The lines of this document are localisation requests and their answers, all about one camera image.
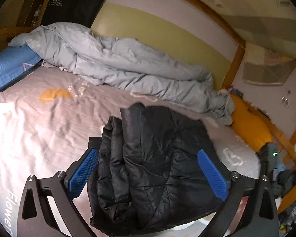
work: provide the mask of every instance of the wrinkled fabric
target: wrinkled fabric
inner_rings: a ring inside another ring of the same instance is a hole
[[[54,23],[20,34],[9,44],[25,45],[48,63],[92,84],[151,95],[192,111],[211,112],[225,125],[232,123],[233,101],[212,90],[208,70],[173,59],[136,39],[94,37],[82,25]]]
[[[103,128],[88,181],[90,224],[109,236],[159,232],[200,219],[222,204],[197,162],[218,159],[200,120],[135,103]]]

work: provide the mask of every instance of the green wall stripe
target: green wall stripe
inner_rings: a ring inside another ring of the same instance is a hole
[[[106,2],[91,29],[99,36],[136,38],[173,58],[203,65],[213,73],[216,89],[220,88],[230,67],[230,62],[223,55],[201,39],[169,21],[138,9]]]

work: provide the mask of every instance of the yellow pillow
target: yellow pillow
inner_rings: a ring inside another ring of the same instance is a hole
[[[267,125],[248,110],[239,96],[231,94],[231,97],[235,104],[235,111],[231,115],[234,122],[231,127],[253,150],[258,152],[266,142],[273,141],[272,134]]]

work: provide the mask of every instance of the folded black jacket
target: folded black jacket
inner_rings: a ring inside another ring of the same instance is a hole
[[[90,224],[109,236],[158,232],[200,219],[222,204],[197,162],[221,162],[200,120],[136,103],[103,128],[88,181]]]

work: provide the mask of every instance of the blue gripper pad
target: blue gripper pad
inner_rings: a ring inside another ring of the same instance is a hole
[[[228,196],[227,182],[204,150],[197,153],[197,162],[216,197],[225,201]]]
[[[97,151],[92,149],[68,181],[67,196],[69,198],[79,197],[97,163]]]

